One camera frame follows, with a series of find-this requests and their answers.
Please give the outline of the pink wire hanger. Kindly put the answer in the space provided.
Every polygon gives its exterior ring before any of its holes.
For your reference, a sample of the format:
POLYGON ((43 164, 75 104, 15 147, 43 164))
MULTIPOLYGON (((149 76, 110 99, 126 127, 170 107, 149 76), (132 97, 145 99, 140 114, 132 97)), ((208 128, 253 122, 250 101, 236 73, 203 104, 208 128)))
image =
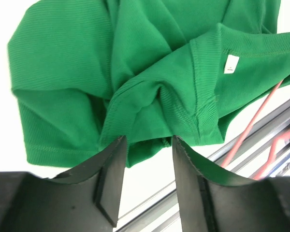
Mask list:
MULTIPOLYGON (((276 86, 272 89, 270 94, 266 97, 266 99, 264 100, 262 105, 259 107, 259 109, 255 113, 255 115, 253 116, 253 118, 251 119, 251 121, 249 122, 247 127, 245 128, 245 130, 241 133, 240 137, 237 139, 236 143, 233 145, 232 149, 228 152, 226 158, 224 159, 224 161, 221 164, 222 168, 227 167, 228 164, 231 162, 231 160, 235 156, 237 150, 241 146, 242 142, 245 140, 245 138, 248 136, 249 132, 252 130, 253 125, 254 125, 257 117, 262 112, 262 110, 267 105, 267 103, 270 101, 270 99, 272 98, 274 93, 278 90, 278 88, 280 87, 282 82, 283 82, 283 80, 281 80, 278 84, 276 84, 276 86)), ((271 164, 275 161, 276 147, 277 147, 278 142, 280 140, 286 140, 286 139, 290 139, 290 130, 288 130, 287 132, 283 133, 282 135, 279 135, 279 136, 274 138, 273 143, 271 145, 268 159, 267 159, 266 163, 260 167, 257 174, 253 177, 254 180, 260 180, 261 178, 264 177, 265 172, 268 170, 268 168, 271 166, 271 164)))

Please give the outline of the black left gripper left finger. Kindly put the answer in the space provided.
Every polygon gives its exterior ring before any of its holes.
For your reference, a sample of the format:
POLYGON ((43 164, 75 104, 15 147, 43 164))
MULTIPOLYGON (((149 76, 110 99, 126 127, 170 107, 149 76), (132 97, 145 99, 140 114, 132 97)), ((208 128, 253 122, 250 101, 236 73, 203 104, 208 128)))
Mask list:
POLYGON ((127 139, 54 178, 0 172, 0 232, 110 232, 117 226, 127 139))

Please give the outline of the green tank top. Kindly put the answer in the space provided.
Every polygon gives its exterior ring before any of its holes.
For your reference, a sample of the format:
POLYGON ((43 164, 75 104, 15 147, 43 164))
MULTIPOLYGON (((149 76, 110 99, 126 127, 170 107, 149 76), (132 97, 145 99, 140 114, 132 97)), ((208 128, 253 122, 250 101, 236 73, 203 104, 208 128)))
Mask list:
POLYGON ((221 144, 234 117, 290 85, 278 0, 41 0, 8 43, 27 160, 73 167, 128 140, 126 166, 178 135, 221 144))

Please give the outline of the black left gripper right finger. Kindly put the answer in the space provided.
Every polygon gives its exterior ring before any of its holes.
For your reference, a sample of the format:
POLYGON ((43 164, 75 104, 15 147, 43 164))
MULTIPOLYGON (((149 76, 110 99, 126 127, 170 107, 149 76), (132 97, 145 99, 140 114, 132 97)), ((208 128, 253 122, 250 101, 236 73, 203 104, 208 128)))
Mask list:
POLYGON ((290 232, 290 176, 234 174, 173 136, 173 162, 185 232, 290 232))

